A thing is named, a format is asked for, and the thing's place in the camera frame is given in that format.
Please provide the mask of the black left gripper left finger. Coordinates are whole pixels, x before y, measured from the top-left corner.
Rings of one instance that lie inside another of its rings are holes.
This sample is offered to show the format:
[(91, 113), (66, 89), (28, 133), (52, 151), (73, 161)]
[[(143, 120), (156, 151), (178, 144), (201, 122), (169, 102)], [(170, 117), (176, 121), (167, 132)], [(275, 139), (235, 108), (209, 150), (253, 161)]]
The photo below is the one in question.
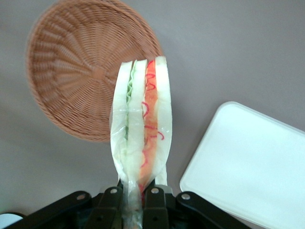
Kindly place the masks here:
[(88, 218), (89, 229), (121, 229), (123, 190), (110, 187), (97, 196), (97, 205)]

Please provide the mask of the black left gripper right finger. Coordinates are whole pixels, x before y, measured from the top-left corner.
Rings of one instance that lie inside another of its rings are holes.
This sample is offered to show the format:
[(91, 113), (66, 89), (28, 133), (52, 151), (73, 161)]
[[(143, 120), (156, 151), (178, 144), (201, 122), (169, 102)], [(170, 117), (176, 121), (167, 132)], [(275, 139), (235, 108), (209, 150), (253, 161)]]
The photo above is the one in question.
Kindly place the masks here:
[(160, 187), (150, 187), (145, 192), (143, 229), (168, 229), (169, 219), (165, 193)]

